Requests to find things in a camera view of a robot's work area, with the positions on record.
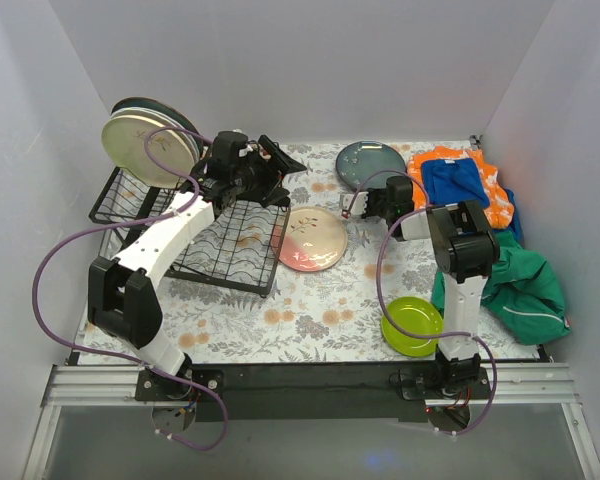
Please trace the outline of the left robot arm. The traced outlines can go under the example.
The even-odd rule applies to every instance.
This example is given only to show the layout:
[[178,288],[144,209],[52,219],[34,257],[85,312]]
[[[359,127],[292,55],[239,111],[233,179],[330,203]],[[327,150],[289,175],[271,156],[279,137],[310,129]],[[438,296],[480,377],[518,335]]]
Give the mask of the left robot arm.
[[88,274],[88,321],[130,348],[159,374],[158,387],[173,400],[193,386],[190,357],[164,332],[156,289],[180,253],[237,201],[286,207],[289,175],[305,171],[268,136],[251,141],[221,131],[186,177],[161,217],[114,258],[94,260]]

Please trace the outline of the black wire dish rack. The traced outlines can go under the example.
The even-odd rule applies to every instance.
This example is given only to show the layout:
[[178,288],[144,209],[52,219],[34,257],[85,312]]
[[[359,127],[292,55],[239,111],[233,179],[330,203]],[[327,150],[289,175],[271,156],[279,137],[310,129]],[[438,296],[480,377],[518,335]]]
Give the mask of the black wire dish rack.
[[[115,168],[94,205],[89,219],[113,224],[163,213],[173,190],[150,187]],[[171,278],[269,295],[279,262],[290,209],[262,207],[238,201],[203,230],[167,269]]]

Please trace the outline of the large dark teal plate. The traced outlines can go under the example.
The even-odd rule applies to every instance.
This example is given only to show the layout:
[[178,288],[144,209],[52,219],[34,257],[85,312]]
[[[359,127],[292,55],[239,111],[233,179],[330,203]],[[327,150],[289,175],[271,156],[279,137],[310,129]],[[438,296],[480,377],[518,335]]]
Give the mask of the large dark teal plate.
[[197,128],[193,125],[193,123],[182,113],[180,113],[175,108],[160,102],[155,99],[147,98],[147,97],[127,97],[122,100],[119,100],[111,109],[111,113],[115,113],[122,108],[147,108],[162,114],[169,116],[171,119],[178,122],[182,127],[186,130],[190,130],[194,133],[198,133]]

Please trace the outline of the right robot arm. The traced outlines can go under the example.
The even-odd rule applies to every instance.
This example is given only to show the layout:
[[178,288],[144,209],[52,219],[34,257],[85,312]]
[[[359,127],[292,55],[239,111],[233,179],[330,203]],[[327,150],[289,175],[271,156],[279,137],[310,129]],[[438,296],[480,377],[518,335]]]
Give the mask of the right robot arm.
[[[478,336],[478,316],[484,287],[499,259],[500,247],[477,200],[446,205],[426,203],[414,207],[413,188],[421,182],[404,171],[390,170],[383,189],[371,189],[362,216],[379,217],[388,224],[376,262],[376,290],[380,308],[388,323],[402,336],[437,342],[435,358],[413,367],[402,385],[419,394],[436,390],[455,397],[478,382],[480,349],[489,347]],[[382,261],[396,229],[401,241],[428,238],[432,242],[438,270],[444,278],[444,328],[439,334],[417,334],[399,326],[383,298]]]

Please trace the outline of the small teal plate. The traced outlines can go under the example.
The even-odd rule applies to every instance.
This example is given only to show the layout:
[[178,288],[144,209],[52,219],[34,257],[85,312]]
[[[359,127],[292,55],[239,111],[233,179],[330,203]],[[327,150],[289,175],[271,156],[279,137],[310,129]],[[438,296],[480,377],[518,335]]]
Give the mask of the small teal plate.
[[375,141],[359,141],[345,146],[336,156],[335,169],[340,179],[352,190],[370,176],[365,190],[382,189],[393,173],[404,171],[406,164],[402,156],[392,147]]

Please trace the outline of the white bowl plate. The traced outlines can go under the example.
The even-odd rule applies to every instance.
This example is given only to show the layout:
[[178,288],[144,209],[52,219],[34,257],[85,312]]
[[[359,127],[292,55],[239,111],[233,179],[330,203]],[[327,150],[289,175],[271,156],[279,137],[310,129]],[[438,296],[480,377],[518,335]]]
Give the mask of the white bowl plate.
[[[182,128],[182,125],[180,123],[161,112],[142,107],[131,107],[131,111],[133,113],[143,114],[154,120],[160,120],[163,124],[169,124],[171,126]],[[191,150],[195,150],[197,155],[200,155],[200,147],[198,146],[196,140],[193,137],[181,131],[176,131],[176,134],[179,135],[188,144]]]

